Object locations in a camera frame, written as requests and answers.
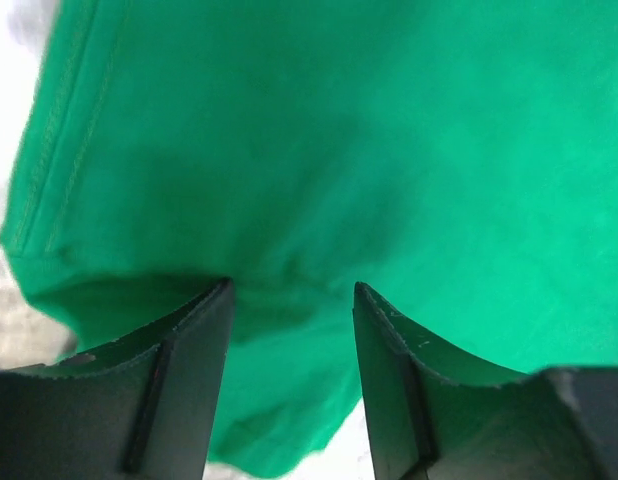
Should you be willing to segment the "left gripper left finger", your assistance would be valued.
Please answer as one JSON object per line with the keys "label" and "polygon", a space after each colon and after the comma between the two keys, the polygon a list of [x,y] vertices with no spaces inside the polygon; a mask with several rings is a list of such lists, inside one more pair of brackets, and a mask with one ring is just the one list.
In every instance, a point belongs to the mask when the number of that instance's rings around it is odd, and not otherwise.
{"label": "left gripper left finger", "polygon": [[235,312],[224,279],[117,340],[0,370],[0,479],[199,479]]}

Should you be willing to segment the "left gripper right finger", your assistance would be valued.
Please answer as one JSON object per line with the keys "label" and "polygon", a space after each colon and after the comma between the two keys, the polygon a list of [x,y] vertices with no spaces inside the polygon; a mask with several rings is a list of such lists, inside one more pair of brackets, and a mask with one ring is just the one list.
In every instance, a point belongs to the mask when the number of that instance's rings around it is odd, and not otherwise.
{"label": "left gripper right finger", "polygon": [[353,322],[376,478],[618,479],[618,367],[504,368],[361,282]]}

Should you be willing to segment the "green t shirt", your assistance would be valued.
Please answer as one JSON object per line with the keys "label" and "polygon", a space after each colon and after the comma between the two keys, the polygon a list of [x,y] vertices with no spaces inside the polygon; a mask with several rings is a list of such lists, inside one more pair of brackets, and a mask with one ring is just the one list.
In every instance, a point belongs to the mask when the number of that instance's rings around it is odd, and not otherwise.
{"label": "green t shirt", "polygon": [[85,349],[233,279],[209,456],[260,478],[360,400],[357,282],[618,365],[618,1],[65,1],[0,245]]}

